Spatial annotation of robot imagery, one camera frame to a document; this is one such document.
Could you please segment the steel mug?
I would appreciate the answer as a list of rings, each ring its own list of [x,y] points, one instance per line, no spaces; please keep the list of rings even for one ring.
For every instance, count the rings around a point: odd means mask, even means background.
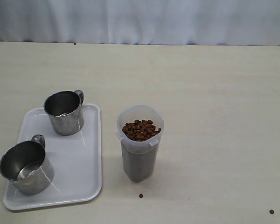
[[[0,174],[25,195],[44,191],[54,178],[45,147],[45,138],[40,134],[12,146],[0,160]]]
[[[57,134],[63,136],[73,135],[83,128],[83,102],[84,92],[82,90],[59,91],[45,100],[43,104],[44,111],[49,116],[49,120]]]

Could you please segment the clear plastic pitcher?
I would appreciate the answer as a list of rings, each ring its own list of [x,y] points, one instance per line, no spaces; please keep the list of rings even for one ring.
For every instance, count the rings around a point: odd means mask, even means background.
[[[152,120],[161,132],[146,141],[133,141],[122,131],[125,123],[135,120]],[[153,171],[157,157],[159,143],[164,128],[164,121],[160,114],[147,105],[135,105],[123,111],[117,118],[117,137],[121,143],[123,169],[133,182],[141,182],[149,178]]]

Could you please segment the white plastic tray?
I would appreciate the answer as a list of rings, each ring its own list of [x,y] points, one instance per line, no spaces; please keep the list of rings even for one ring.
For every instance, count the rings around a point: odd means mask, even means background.
[[[30,210],[83,203],[94,199],[102,188],[101,110],[95,104],[82,106],[84,126],[78,133],[61,136],[54,132],[43,108],[34,108],[23,118],[18,142],[41,134],[54,168],[54,179],[43,192],[27,196],[7,183],[3,203],[9,210]]]

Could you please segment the white curtain backdrop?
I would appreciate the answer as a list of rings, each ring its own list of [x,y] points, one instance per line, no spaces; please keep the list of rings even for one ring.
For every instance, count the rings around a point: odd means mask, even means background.
[[[0,41],[280,46],[280,0],[0,0]]]

